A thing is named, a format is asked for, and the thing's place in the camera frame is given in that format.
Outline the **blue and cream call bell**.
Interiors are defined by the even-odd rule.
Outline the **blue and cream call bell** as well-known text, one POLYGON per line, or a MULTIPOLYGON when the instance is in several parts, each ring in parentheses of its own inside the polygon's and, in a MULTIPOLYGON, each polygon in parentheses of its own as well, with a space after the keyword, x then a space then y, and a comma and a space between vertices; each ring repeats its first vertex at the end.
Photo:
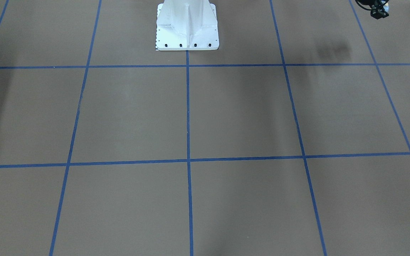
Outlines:
POLYGON ((388 3, 385 3, 383 8, 386 12, 389 12, 389 4, 388 3))

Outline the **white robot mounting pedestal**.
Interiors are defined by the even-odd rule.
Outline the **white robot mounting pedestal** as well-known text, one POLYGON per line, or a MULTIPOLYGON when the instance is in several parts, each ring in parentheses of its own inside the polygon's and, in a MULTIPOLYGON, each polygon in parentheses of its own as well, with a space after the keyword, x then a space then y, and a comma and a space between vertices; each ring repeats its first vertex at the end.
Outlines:
POLYGON ((216 6, 208 0, 165 0, 157 6, 155 49, 217 50, 216 6))

